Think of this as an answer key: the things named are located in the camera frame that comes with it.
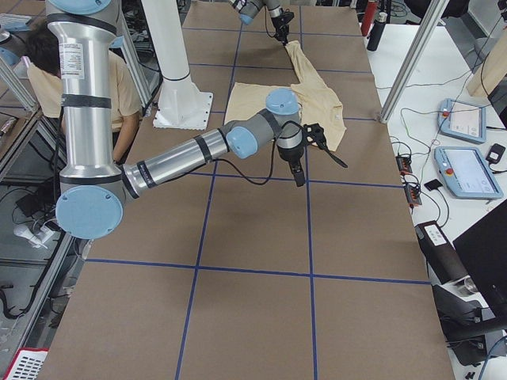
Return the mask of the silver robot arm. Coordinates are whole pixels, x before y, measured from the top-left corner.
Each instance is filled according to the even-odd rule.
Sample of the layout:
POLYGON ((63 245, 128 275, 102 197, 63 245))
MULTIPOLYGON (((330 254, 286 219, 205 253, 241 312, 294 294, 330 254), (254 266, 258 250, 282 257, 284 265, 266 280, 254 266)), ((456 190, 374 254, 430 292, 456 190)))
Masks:
POLYGON ((269 14, 275 32, 268 36, 288 44, 289 24, 294 18, 294 13, 289 9, 283 9, 280 1, 276 0, 230 0, 231 7, 237 11, 240 21, 244 25, 250 25, 254 18, 264 10, 269 14))
POLYGON ((142 192, 183 177, 233 152, 239 158, 272 143, 297 185, 305 182, 300 163, 306 143, 299 104, 289 89, 272 91, 265 107, 244 121, 208 130, 213 96, 191 79, 181 21, 174 1, 145 1, 143 12, 162 76, 156 127, 195 129, 198 136, 134 165, 112 157, 109 47, 122 14, 118 1, 49 1, 49 30, 58 38, 67 165, 59 175, 59 226, 81 239, 113 232, 124 205, 142 192))

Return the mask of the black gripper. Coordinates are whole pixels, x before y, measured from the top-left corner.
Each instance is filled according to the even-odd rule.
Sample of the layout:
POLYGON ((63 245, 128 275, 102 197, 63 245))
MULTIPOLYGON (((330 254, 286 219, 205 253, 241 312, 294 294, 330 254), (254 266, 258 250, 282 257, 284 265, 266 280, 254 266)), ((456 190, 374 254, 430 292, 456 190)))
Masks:
POLYGON ((288 43, 289 23, 294 18, 294 13, 290 10, 281 10, 278 15, 270 14, 271 21, 275 28, 275 39, 284 46, 288 43))
POLYGON ((291 148, 277 147, 280 158, 289 164, 292 176, 297 187, 302 187, 306 183, 306 177, 301 165, 301 158, 304 155, 302 145, 291 148))

